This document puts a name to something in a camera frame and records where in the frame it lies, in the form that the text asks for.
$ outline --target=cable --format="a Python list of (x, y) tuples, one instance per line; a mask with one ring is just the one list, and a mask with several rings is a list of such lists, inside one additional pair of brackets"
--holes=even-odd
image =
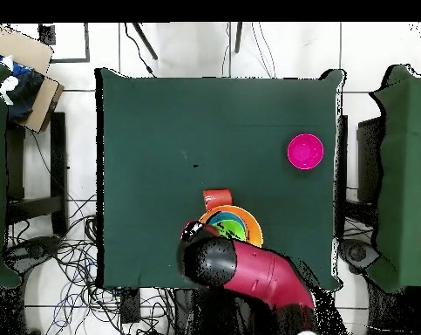
[(270, 58), (272, 60), (272, 66), (274, 67), (274, 78), (276, 78), (275, 62), (274, 62), (274, 57), (272, 56), (272, 51), (270, 50), (269, 45), (268, 45), (268, 42), (266, 41), (266, 38), (264, 37), (264, 33), (262, 33), (261, 23), (258, 22), (258, 25), (260, 26), (260, 31), (261, 31), (262, 39), (264, 40), (264, 44), (266, 44), (266, 46), (268, 47), (269, 55), (270, 55)]
[[(228, 24), (229, 22), (227, 22), (227, 27), (226, 27), (226, 33), (227, 33), (227, 37), (230, 38), (230, 35), (228, 34)], [(221, 66), (221, 76), (224, 77), (224, 63), (226, 62), (226, 55), (227, 55), (227, 50), (228, 50), (229, 45), (227, 45), (226, 50), (224, 51), (224, 59), (222, 60), (222, 66)]]
[[(51, 171), (50, 171), (50, 169), (49, 169), (49, 167), (47, 166), (47, 164), (46, 164), (46, 161), (44, 160), (44, 157), (43, 157), (43, 153), (41, 152), (41, 149), (40, 149), (40, 147), (39, 147), (39, 144), (38, 144), (38, 140), (37, 140), (37, 137), (35, 136), (35, 134), (32, 132), (32, 131), (29, 131), (31, 134), (32, 134), (32, 136), (33, 136), (33, 139), (35, 140), (35, 142), (37, 143), (37, 148), (38, 148), (38, 152), (39, 152), (39, 155), (41, 156), (41, 160), (43, 161), (43, 163), (44, 163), (44, 166), (46, 167), (46, 169), (47, 169), (47, 172), (49, 172), (49, 175), (51, 176), (51, 178), (52, 178), (52, 180), (54, 180), (54, 182), (63, 190), (63, 191), (65, 191), (65, 187), (64, 186), (62, 186), (62, 185), (60, 185), (59, 183), (58, 183), (58, 181), (57, 181), (57, 179), (52, 175), (52, 173), (51, 173)], [(71, 200), (75, 203), (75, 205), (79, 208), (79, 206), (78, 206), (78, 204), (77, 204), (77, 202), (67, 193), (67, 192), (65, 192), (66, 193), (66, 195), (69, 197), (69, 198), (71, 198)]]
[(145, 60), (142, 58), (142, 56), (140, 55), (140, 48), (139, 48), (139, 45), (137, 44), (137, 41), (134, 39), (134, 38), (132, 38), (129, 34), (128, 34), (128, 27), (127, 27), (127, 25), (126, 25), (126, 23), (124, 23), (124, 25), (125, 25), (125, 34), (126, 34), (126, 36), (128, 37), (128, 38), (130, 38), (135, 44), (136, 44), (136, 47), (137, 47), (137, 51), (138, 51), (138, 53), (139, 53), (139, 58), (140, 58), (140, 60), (142, 61), (142, 63), (145, 65), (145, 67), (146, 67), (146, 70), (148, 71), (148, 73), (150, 73), (153, 77), (156, 77), (156, 76), (154, 76), (154, 74), (153, 74), (153, 70), (148, 66), (148, 64), (147, 63), (145, 63)]
[(268, 76), (269, 76), (270, 78), (272, 78), (272, 76), (270, 75), (270, 72), (269, 72), (269, 70), (268, 70), (268, 68), (267, 68), (267, 66), (266, 66), (266, 62), (264, 61), (264, 57), (263, 57), (262, 52), (261, 52), (260, 44), (258, 44), (258, 40), (257, 40), (257, 38), (256, 38), (255, 28), (254, 28), (254, 22), (252, 22), (252, 31), (254, 32), (254, 37), (255, 37), (256, 46), (258, 47), (258, 51), (260, 52), (260, 56), (261, 56), (261, 60), (262, 60), (262, 63), (263, 63), (263, 65), (264, 65), (264, 68), (266, 69), (266, 72), (268, 73)]

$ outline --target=floor tile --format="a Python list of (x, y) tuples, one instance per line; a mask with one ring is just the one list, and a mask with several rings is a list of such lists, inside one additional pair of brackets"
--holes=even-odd
[[(52, 59), (85, 58), (85, 24), (55, 23), (53, 25), (55, 25), (56, 43), (51, 45)], [(11, 24), (10, 27), (31, 38), (39, 39), (38, 24)]]
[(95, 90), (94, 68), (119, 69), (119, 24), (90, 23), (89, 63), (50, 64), (48, 77), (55, 79), (65, 90)]
[(352, 335), (366, 335), (368, 310), (339, 309), (346, 329)]
[[(328, 69), (339, 67), (339, 22), (261, 22), (261, 28), (275, 61), (277, 78), (318, 79)], [(272, 65), (257, 22), (254, 29), (255, 34), (252, 23), (243, 23), (240, 53), (232, 59), (234, 77), (255, 76), (251, 65), (257, 66), (256, 73), (262, 73), (263, 67), (256, 60), (261, 60), (261, 55), (255, 36), (268, 60), (266, 65)]]
[(69, 199), (97, 192), (97, 112), (93, 92), (64, 92), (56, 112), (65, 113)]
[(377, 90), (391, 65), (410, 64), (421, 74), (421, 23), (343, 22), (345, 91)]
[[(139, 35), (127, 24), (128, 35), (140, 48), (140, 55), (158, 77), (219, 77), (227, 46), (226, 23), (171, 22), (142, 24), (142, 31), (159, 59), (154, 61)], [(120, 24), (121, 73), (129, 77), (149, 77), (139, 58), (136, 44)]]
[(85, 24), (55, 23), (53, 25), (55, 26), (56, 43), (51, 45), (53, 49), (52, 60), (86, 58), (87, 36), (85, 35)]
[[(139, 44), (142, 58), (159, 77), (228, 76), (229, 56), (227, 23), (145, 24), (143, 29), (159, 56), (153, 61), (132, 25), (128, 33)], [(267, 78), (266, 67), (272, 74), (272, 52), (277, 78), (318, 79), (329, 68), (338, 68), (340, 50), (339, 23), (258, 23), (244, 22), (240, 52), (234, 52), (236, 22), (232, 22), (231, 76)], [(135, 44), (121, 29), (121, 73), (130, 77), (149, 76), (139, 60)]]
[(381, 115), (373, 98), (367, 93), (345, 93), (343, 95), (343, 114), (348, 116), (347, 143), (347, 186), (357, 188), (357, 136), (359, 122), (370, 120)]
[(365, 279), (353, 275), (348, 264), (342, 259), (337, 260), (338, 277), (343, 281), (343, 287), (336, 291), (337, 308), (368, 308), (369, 298)]

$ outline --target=pink cup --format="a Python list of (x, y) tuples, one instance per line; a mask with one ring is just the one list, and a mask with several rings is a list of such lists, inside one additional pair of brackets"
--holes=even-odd
[(299, 169), (316, 167), (323, 158), (323, 144), (310, 133), (297, 135), (288, 145), (288, 159)]

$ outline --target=black cable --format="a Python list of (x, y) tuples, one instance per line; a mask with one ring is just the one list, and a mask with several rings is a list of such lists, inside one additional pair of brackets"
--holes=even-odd
[(269, 45), (268, 45), (268, 42), (266, 41), (266, 38), (264, 37), (264, 33), (262, 33), (261, 23), (258, 22), (258, 25), (260, 26), (260, 31), (261, 31), (262, 39), (264, 40), (264, 44), (266, 44), (266, 46), (268, 47), (269, 55), (270, 55), (270, 58), (272, 60), (272, 66), (274, 67), (274, 77), (276, 78), (275, 62), (274, 62), (274, 57), (272, 56), (272, 51), (270, 50)]
[(255, 38), (256, 46), (258, 47), (258, 51), (260, 52), (260, 56), (261, 56), (261, 60), (262, 60), (262, 63), (264, 65), (264, 68), (266, 68), (266, 72), (268, 73), (268, 76), (270, 78), (272, 78), (272, 76), (270, 75), (270, 72), (269, 72), (269, 70), (268, 70), (268, 68), (266, 66), (266, 62), (264, 61), (264, 57), (263, 57), (262, 52), (261, 52), (260, 44), (258, 44), (258, 40), (256, 39), (254, 22), (252, 22), (252, 31), (254, 32), (254, 38)]
[(31, 223), (28, 220), (24, 220), (24, 222), (26, 222), (26, 227), (24, 229), (21, 230), (21, 232), (17, 235), (17, 241), (20, 243), (20, 239), (21, 239), (21, 235), (29, 229), (29, 227), (31, 226)]
[(130, 38), (135, 44), (136, 44), (136, 47), (137, 47), (137, 51), (138, 51), (138, 53), (139, 53), (139, 58), (140, 58), (140, 60), (142, 61), (142, 63), (145, 65), (145, 67), (146, 67), (146, 70), (148, 71), (148, 73), (150, 73), (153, 77), (156, 77), (156, 76), (154, 76), (154, 74), (153, 74), (153, 70), (148, 66), (148, 64), (147, 63), (145, 63), (145, 60), (142, 58), (142, 56), (140, 55), (140, 48), (139, 48), (139, 45), (137, 44), (137, 41), (134, 39), (134, 38), (132, 38), (129, 34), (128, 34), (128, 27), (127, 27), (127, 25), (126, 25), (126, 23), (124, 23), (124, 25), (125, 25), (125, 34), (126, 34), (126, 36), (128, 37), (128, 38)]
[[(227, 37), (230, 38), (229, 34), (228, 34), (228, 22), (227, 22), (227, 27), (226, 27), (226, 33), (227, 33)], [(227, 55), (227, 49), (228, 49), (228, 45), (226, 47), (226, 50), (224, 51), (224, 59), (222, 60), (222, 72), (221, 72), (221, 76), (224, 77), (224, 63), (226, 62), (226, 55)]]

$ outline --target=table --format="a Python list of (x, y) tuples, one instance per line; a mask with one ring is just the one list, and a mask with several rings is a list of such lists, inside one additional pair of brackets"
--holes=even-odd
[[(290, 256), (301, 273), (306, 264), (325, 289), (338, 287), (331, 251), (341, 71), (320, 80), (128, 79), (106, 69), (96, 77), (105, 287), (193, 287), (176, 249), (186, 222), (205, 213), (210, 188), (229, 188), (234, 205), (254, 215), (264, 248)], [(304, 132), (324, 145), (308, 171), (286, 155)]]

